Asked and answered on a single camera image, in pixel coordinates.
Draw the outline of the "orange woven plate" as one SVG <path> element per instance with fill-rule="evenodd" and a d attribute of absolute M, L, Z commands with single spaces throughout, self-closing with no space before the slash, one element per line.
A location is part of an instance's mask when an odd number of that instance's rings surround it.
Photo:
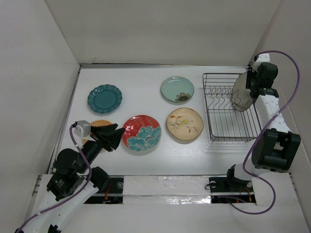
<path fill-rule="evenodd" d="M 90 123 L 91 126 L 107 126 L 112 124 L 112 122 L 108 120 L 96 120 Z M 95 141 L 95 139 L 92 139 L 90 136 L 87 138 L 83 138 L 83 144 L 85 144 L 88 140 Z"/>

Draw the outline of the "grey tree plate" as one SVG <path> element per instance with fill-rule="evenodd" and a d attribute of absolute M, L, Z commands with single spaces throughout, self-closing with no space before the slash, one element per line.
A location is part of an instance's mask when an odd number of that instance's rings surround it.
<path fill-rule="evenodd" d="M 247 73 L 241 74 L 233 85 L 232 104 L 236 111 L 244 112 L 253 104 L 250 89 L 246 88 Z"/>

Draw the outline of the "red plate blue flower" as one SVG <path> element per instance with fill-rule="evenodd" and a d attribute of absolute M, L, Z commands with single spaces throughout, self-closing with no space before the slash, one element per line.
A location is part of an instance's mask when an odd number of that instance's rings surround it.
<path fill-rule="evenodd" d="M 161 139 L 162 130 L 160 124 L 151 116 L 136 115 L 128 119 L 123 128 L 122 136 L 124 145 L 136 152 L 153 149 Z"/>

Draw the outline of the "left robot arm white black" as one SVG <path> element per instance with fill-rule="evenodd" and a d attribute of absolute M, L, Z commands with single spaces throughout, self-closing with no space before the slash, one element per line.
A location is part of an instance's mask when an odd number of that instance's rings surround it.
<path fill-rule="evenodd" d="M 59 152 L 52 177 L 36 214 L 27 219 L 17 233 L 61 233 L 78 209 L 97 192 L 109 190 L 109 175 L 99 166 L 91 167 L 102 150 L 116 150 L 125 132 L 110 124 L 91 126 L 85 120 L 69 128 L 74 149 Z"/>

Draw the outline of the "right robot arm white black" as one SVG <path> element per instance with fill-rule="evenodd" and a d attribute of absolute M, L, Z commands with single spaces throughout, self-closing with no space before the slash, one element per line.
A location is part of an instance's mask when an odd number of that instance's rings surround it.
<path fill-rule="evenodd" d="M 279 94 L 272 88 L 277 75 L 276 65 L 262 62 L 252 65 L 234 84 L 231 98 L 233 107 L 244 112 L 254 106 L 262 132 L 246 161 L 228 170 L 224 181 L 230 191 L 247 186 L 253 177 L 262 173 L 289 170 L 301 143 L 300 136 L 292 133 L 279 112 Z"/>

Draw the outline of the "dark teal scalloped plate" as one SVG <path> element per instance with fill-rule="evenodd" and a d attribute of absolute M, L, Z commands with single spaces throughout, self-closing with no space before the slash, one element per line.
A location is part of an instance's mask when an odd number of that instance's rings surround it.
<path fill-rule="evenodd" d="M 107 114 L 117 109 L 122 102 L 122 92 L 114 85 L 105 84 L 95 87 L 87 97 L 90 109 L 98 114 Z"/>

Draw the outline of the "light blue flower plate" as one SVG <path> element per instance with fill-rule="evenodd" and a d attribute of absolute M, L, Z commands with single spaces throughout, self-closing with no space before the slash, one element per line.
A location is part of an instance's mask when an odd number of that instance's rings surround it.
<path fill-rule="evenodd" d="M 194 95 L 195 88 L 192 82 L 181 76 L 172 76 L 163 81 L 161 85 L 162 95 L 174 103 L 185 103 Z"/>

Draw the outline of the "beige bird plate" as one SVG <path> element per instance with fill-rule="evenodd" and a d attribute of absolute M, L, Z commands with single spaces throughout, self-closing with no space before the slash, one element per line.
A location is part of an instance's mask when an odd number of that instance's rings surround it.
<path fill-rule="evenodd" d="M 166 126 L 174 138 L 188 143 L 199 137 L 204 129 L 204 122 L 195 110 L 178 108 L 167 116 Z"/>

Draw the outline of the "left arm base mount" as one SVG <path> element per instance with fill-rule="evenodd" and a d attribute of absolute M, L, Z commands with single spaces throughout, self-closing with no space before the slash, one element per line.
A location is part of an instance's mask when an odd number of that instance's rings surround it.
<path fill-rule="evenodd" d="M 122 204 L 124 176 L 111 176 L 107 187 L 94 194 L 85 204 Z"/>

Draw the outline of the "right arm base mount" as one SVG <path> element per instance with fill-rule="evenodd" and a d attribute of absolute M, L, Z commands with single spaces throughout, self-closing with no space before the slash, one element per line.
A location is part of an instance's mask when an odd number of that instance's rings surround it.
<path fill-rule="evenodd" d="M 208 178 L 205 190 L 211 194 L 211 203 L 256 203 L 252 182 L 228 185 L 225 176 Z"/>

